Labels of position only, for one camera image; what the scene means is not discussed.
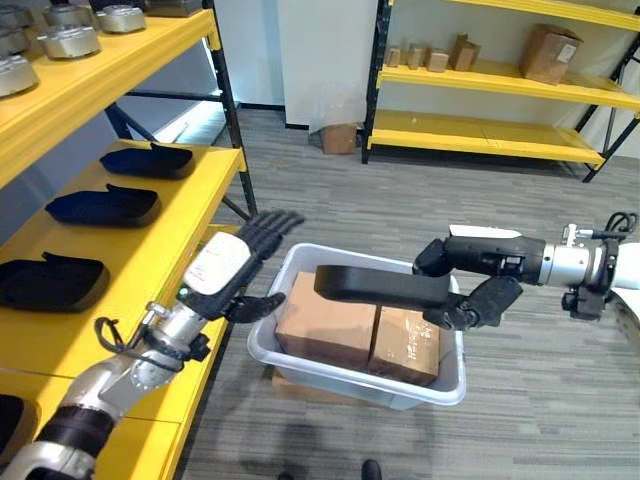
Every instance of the robotic hand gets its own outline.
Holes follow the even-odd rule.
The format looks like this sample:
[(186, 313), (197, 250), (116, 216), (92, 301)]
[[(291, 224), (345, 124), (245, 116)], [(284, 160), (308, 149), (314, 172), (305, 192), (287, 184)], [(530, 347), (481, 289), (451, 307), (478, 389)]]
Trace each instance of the robotic hand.
[[(184, 275), (171, 308), (151, 303), (125, 344), (116, 320), (96, 321), (100, 343), (115, 353), (79, 375), (36, 441), (20, 450), (2, 480), (89, 480), (109, 435), (138, 400), (169, 383), (189, 360), (209, 354), (200, 333), (210, 320), (253, 322), (285, 299), (238, 296), (303, 218), (293, 212), (261, 213), (238, 233), (217, 233)], [(102, 335), (107, 325), (114, 342)]]
[[(640, 244), (620, 244), (637, 218), (618, 212), (602, 231), (570, 224), (559, 245), (513, 230), (452, 226), (449, 238), (434, 240), (418, 255), (414, 273), (440, 277), (457, 268), (491, 278), (469, 296), (451, 294), (444, 307), (426, 309), (424, 316), (445, 329), (498, 326), (522, 293), (522, 282), (568, 288), (562, 308), (572, 318), (597, 320), (612, 288), (640, 289)], [(601, 243), (576, 245), (576, 239)]]

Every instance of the shelf board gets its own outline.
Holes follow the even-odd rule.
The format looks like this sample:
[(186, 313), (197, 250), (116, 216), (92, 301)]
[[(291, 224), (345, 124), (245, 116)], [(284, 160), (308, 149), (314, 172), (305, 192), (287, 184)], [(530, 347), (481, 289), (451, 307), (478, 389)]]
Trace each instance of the shelf board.
[(140, 32), (99, 33), (102, 51), (91, 57), (54, 61), (29, 53), (40, 84), (0, 99), (0, 188), (216, 28), (211, 10), (146, 20)]
[[(112, 150), (145, 145), (120, 141)], [(106, 294), (81, 313), (0, 308), (0, 368), (75, 377), (87, 365), (109, 356), (97, 342), (94, 319), (119, 319), (120, 333), (128, 338), (147, 302), (172, 300), (190, 255), (234, 174), (244, 168), (242, 150), (187, 148), (194, 153), (196, 169), (184, 180), (114, 175), (96, 161), (61, 192), (104, 190), (106, 183), (154, 190), (162, 212), (151, 225), (134, 229), (69, 226), (41, 210), (0, 248), (0, 262), (39, 259), (49, 251), (98, 259), (111, 274)]]
[(379, 110), (372, 145), (488, 153), (600, 165), (573, 130), (466, 117)]
[(568, 73), (561, 84), (547, 85), (522, 78), (515, 65), (483, 60), (479, 60), (473, 71), (468, 72), (448, 69), (443, 73), (435, 73), (424, 67), (411, 70), (406, 65), (385, 65), (378, 76), (378, 87), (382, 82), (483, 90), (640, 111), (640, 97), (626, 93), (606, 78)]
[(487, 7), (498, 7), (521, 12), (539, 13), (553, 17), (570, 18), (625, 30), (640, 31), (640, 16), (605, 8), (579, 5), (561, 0), (448, 0)]
[[(0, 392), (27, 399), (38, 406), (38, 431), (51, 418), (71, 380), (19, 372), (0, 372)], [(96, 480), (167, 479), (165, 459), (176, 450), (181, 425), (124, 418), (98, 457)]]

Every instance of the metal cylinder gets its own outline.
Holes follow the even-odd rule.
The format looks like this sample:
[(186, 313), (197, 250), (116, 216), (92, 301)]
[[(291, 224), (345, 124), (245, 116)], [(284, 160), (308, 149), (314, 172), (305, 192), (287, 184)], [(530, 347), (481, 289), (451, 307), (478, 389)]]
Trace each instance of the metal cylinder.
[(596, 258), (600, 258), (596, 250), (585, 247), (568, 247), (566, 245), (547, 245), (543, 253), (540, 271), (540, 285), (555, 287), (575, 287), (597, 275)]
[(0, 5), (0, 27), (25, 28), (33, 25), (33, 15), (20, 5)]
[(0, 57), (15, 55), (29, 48), (29, 39), (21, 28), (0, 28)]
[(38, 83), (31, 64), (21, 55), (0, 58), (0, 97), (13, 95)]
[(96, 13), (100, 28), (108, 33), (129, 33), (147, 25), (142, 10), (129, 5), (110, 5)]
[(38, 40), (51, 59), (79, 58), (100, 51), (100, 42), (93, 27), (56, 25)]
[(50, 26), (54, 25), (93, 25), (91, 10), (78, 5), (51, 5), (42, 11)]

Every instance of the cardboard box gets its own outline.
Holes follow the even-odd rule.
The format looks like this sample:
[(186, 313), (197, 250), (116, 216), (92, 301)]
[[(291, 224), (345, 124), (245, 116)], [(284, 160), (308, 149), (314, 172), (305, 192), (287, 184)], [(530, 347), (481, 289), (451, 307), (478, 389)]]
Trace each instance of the cardboard box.
[(365, 370), (376, 307), (325, 300), (314, 281), (315, 274), (298, 273), (276, 328), (280, 345), (296, 357)]
[(478, 59), (479, 53), (480, 45), (470, 42), (468, 35), (458, 35), (456, 44), (449, 57), (449, 64), (454, 70), (471, 70), (473, 64), (476, 63)]
[(389, 47), (387, 52), (387, 67), (397, 67), (400, 65), (400, 48)]
[(582, 43), (566, 28), (537, 25), (520, 62), (522, 75), (550, 85), (559, 84)]
[(440, 328), (421, 312), (381, 307), (369, 358), (369, 371), (415, 385), (438, 376)]
[(424, 64), (430, 72), (442, 73), (447, 69), (447, 65), (449, 64), (449, 54), (439, 48), (429, 47)]
[(328, 390), (321, 390), (315, 387), (305, 387), (303, 385), (297, 385), (284, 378), (282, 374), (278, 372), (278, 369), (273, 370), (273, 375), (271, 376), (271, 385), (273, 386), (273, 390), (275, 391), (276, 395), (286, 400), (369, 407), (379, 406), (373, 403), (365, 402), (364, 400), (358, 400), (357, 398), (338, 395), (337, 393), (329, 392)]
[(320, 133), (322, 151), (326, 155), (354, 153), (356, 151), (356, 126), (353, 124), (331, 125)]
[(407, 66), (411, 70), (417, 70), (424, 63), (425, 49), (420, 45), (412, 43), (409, 46), (409, 53), (407, 54)]

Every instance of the cable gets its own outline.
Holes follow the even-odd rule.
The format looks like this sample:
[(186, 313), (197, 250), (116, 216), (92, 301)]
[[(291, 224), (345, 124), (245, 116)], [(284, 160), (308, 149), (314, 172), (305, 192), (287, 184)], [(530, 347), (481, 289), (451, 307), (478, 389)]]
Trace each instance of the cable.
[(620, 232), (626, 235), (631, 235), (635, 231), (637, 225), (638, 214), (636, 212), (615, 212), (611, 217), (609, 217), (605, 231)]
[[(102, 329), (104, 328), (105, 324), (109, 327), (109, 330), (111, 331), (111, 335), (113, 337), (113, 343), (107, 340), (106, 337), (102, 334)], [(93, 324), (93, 329), (95, 330), (96, 335), (98, 336), (98, 341), (100, 342), (100, 345), (102, 345), (102, 347), (105, 350), (108, 350), (111, 353), (125, 355), (129, 358), (133, 358), (136, 360), (141, 360), (143, 362), (148, 362), (152, 365), (155, 365), (156, 367), (162, 368), (164, 370), (169, 370), (170, 372), (178, 373), (182, 371), (182, 369), (184, 368), (184, 365), (180, 368), (173, 368), (167, 365), (163, 365), (160, 362), (156, 362), (152, 358), (147, 358), (142, 355), (138, 355), (137, 353), (133, 353), (133, 350), (131, 348), (128, 348), (125, 345), (124, 341), (122, 340), (122, 337), (120, 336), (120, 332), (118, 332), (118, 328), (116, 327), (117, 324), (118, 324), (118, 320), (111, 320), (110, 318), (107, 318), (107, 317), (100, 317), (96, 319), (95, 323)]]

